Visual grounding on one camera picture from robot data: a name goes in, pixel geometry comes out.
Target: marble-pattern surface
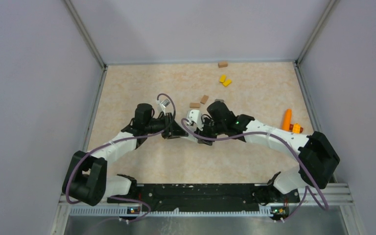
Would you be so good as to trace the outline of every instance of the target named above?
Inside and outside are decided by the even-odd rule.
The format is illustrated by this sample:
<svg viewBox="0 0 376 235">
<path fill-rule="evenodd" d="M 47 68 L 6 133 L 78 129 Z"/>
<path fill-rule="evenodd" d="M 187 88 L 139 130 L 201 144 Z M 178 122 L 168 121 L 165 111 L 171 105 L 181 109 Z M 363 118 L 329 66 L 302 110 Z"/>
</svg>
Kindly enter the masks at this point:
<svg viewBox="0 0 376 235">
<path fill-rule="evenodd" d="M 228 87 L 218 81 L 222 74 L 233 81 Z M 109 66 L 89 149 L 125 127 L 137 104 L 150 103 L 156 108 L 159 93 L 175 101 L 178 122 L 190 109 L 189 103 L 199 102 L 206 94 L 210 98 L 200 108 L 203 113 L 218 98 L 235 115 L 251 115 L 280 128 L 285 110 L 291 108 L 292 122 L 298 122 L 306 134 L 313 132 L 290 62 L 229 63 L 221 69 L 216 63 Z M 140 183 L 258 183 L 296 164 L 287 155 L 241 141 L 207 146 L 157 136 L 112 164 L 108 175 L 126 174 Z"/>
</svg>

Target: gray wall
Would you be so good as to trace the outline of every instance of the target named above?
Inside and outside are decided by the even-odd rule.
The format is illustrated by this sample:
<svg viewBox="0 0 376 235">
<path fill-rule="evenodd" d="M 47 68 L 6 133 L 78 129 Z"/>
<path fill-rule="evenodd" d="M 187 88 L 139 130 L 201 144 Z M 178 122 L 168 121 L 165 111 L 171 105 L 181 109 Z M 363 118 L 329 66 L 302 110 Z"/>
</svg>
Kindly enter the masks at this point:
<svg viewBox="0 0 376 235">
<path fill-rule="evenodd" d="M 62 1 L 0 1 L 0 235 L 49 233 L 100 75 Z"/>
<path fill-rule="evenodd" d="M 294 60 L 329 0 L 73 0 L 108 64 Z"/>
<path fill-rule="evenodd" d="M 303 63 L 323 131 L 341 157 L 370 234 L 376 234 L 376 1 L 340 1 Z"/>
</svg>

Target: purple cable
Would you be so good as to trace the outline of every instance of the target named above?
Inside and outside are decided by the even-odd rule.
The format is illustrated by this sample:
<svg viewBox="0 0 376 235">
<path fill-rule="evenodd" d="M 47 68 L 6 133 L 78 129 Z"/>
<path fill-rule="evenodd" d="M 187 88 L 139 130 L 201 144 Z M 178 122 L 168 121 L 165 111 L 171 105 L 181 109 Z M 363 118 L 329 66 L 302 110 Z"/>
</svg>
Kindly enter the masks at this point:
<svg viewBox="0 0 376 235">
<path fill-rule="evenodd" d="M 296 211 L 299 209 L 299 207 L 301 207 L 301 205 L 304 203 L 305 201 L 305 198 L 306 198 L 306 195 L 307 195 L 307 191 L 310 190 L 308 186 L 305 187 L 305 193 L 304 193 L 304 196 L 302 197 L 301 201 L 299 202 L 298 206 L 295 208 L 295 210 L 285 219 L 283 219 L 283 222 L 286 222 L 287 220 L 289 220 L 295 213 Z"/>
<path fill-rule="evenodd" d="M 174 109 L 174 114 L 173 114 L 173 119 L 175 120 L 175 115 L 176 115 L 176 109 L 175 109 L 175 104 L 174 104 L 174 101 L 171 99 L 170 96 L 168 96 L 167 94 L 165 93 L 160 93 L 156 99 L 159 100 L 159 97 L 163 95 L 165 97 L 167 97 L 169 99 L 169 101 L 171 101 L 171 104 L 172 104 L 172 107 Z M 172 122 L 169 122 L 168 126 L 165 127 L 164 130 L 166 130 L 170 125 L 172 125 Z M 156 135 L 159 135 L 161 134 L 162 132 L 164 132 L 164 130 L 160 131 L 160 132 L 157 132 L 157 133 L 154 133 L 154 134 L 151 134 L 151 135 L 146 135 L 146 136 L 133 136 L 133 137 L 126 137 L 126 138 L 122 138 L 120 140 L 116 140 L 116 141 L 113 141 L 113 143 L 119 143 L 121 141 L 129 141 L 129 140 L 135 140 L 135 139 L 144 139 L 144 138 L 148 138 L 148 137 L 152 137 L 152 136 L 156 136 Z M 71 172 L 71 175 L 70 175 L 70 178 L 69 178 L 69 181 L 67 182 L 67 186 L 66 186 L 66 201 L 70 204 L 77 204 L 79 203 L 80 201 L 75 201 L 73 202 L 72 200 L 70 200 L 70 186 L 71 186 L 71 183 L 72 183 L 72 179 L 74 178 L 74 176 L 76 175 L 77 171 L 78 171 L 78 168 L 80 167 L 81 164 L 83 164 L 83 162 L 90 156 L 92 155 L 94 152 L 96 151 L 99 151 L 107 146 L 111 145 L 110 143 L 107 143 L 107 144 L 104 144 L 102 146 L 99 146 L 95 149 L 93 149 L 92 151 L 86 153 L 86 155 L 84 155 L 84 157 L 77 163 L 77 165 L 75 165 L 74 169 L 72 170 Z"/>
<path fill-rule="evenodd" d="M 232 139 L 236 139 L 236 138 L 240 138 L 240 137 L 244 137 L 244 136 L 249 136 L 249 135 L 268 135 L 269 134 L 269 133 L 264 132 L 264 131 L 252 131 L 252 132 L 247 132 L 247 133 L 238 134 L 238 135 L 234 135 L 234 136 L 230 136 L 230 137 L 224 137 L 224 138 L 208 138 L 208 137 L 200 136 L 200 135 L 194 133 L 193 131 L 189 130 L 187 128 L 187 126 L 185 125 L 184 121 L 189 122 L 189 120 L 186 119 L 186 118 L 181 119 L 181 124 L 182 124 L 183 128 L 185 129 L 185 131 L 187 131 L 188 133 L 190 133 L 194 137 L 197 137 L 199 139 L 203 139 L 203 140 L 206 140 L 206 141 L 226 141 L 226 140 L 232 140 Z M 304 170 L 304 172 L 306 173 L 307 177 L 312 182 L 314 188 L 316 189 L 316 191 L 318 192 L 319 196 L 321 197 L 321 199 L 322 199 L 322 201 L 324 203 L 324 206 L 321 205 L 321 203 L 318 201 L 318 199 L 312 193 L 312 191 L 310 190 L 310 188 L 308 188 L 308 190 L 309 190 L 310 194 L 312 195 L 313 199 L 315 200 L 315 202 L 318 204 L 318 206 L 321 209 L 323 209 L 324 211 L 329 210 L 329 205 L 328 205 L 328 202 L 327 202 L 324 194 L 321 192 L 321 189 L 316 184 L 315 179 L 311 176 L 311 174 L 307 170 L 306 166 L 299 159 L 299 156 L 295 153 L 295 151 L 293 150 L 293 148 L 284 139 L 280 138 L 279 136 L 276 136 L 276 135 L 271 134 L 271 133 L 270 133 L 270 136 L 273 137 L 273 138 L 275 138 L 275 139 L 277 139 L 277 140 L 279 140 L 282 144 L 284 144 L 286 146 L 286 148 L 290 151 L 290 153 L 295 157 L 296 161 L 298 161 L 299 165 Z"/>
<path fill-rule="evenodd" d="M 143 204 L 148 208 L 148 211 L 145 214 L 143 214 L 140 217 L 137 217 L 136 219 L 129 220 L 129 223 L 137 222 L 137 221 L 143 219 L 145 216 L 147 216 L 152 211 L 151 207 L 146 202 L 143 202 L 143 201 L 139 201 L 139 200 L 135 200 L 135 199 L 129 199 L 129 198 L 122 198 L 122 197 L 114 197 L 114 196 L 112 196 L 110 198 L 115 199 L 115 200 L 125 201 L 125 202 L 136 202 L 136 203 L 139 203 L 139 204 Z M 118 218 L 117 217 L 109 217 L 109 218 L 103 219 L 102 221 L 98 222 L 97 224 L 95 224 L 95 225 L 91 226 L 89 229 L 87 229 L 83 233 L 83 235 L 87 234 L 88 232 L 90 232 L 91 230 L 93 230 L 94 228 L 99 226 L 100 224 L 107 222 L 109 220 L 118 220 Z"/>
</svg>

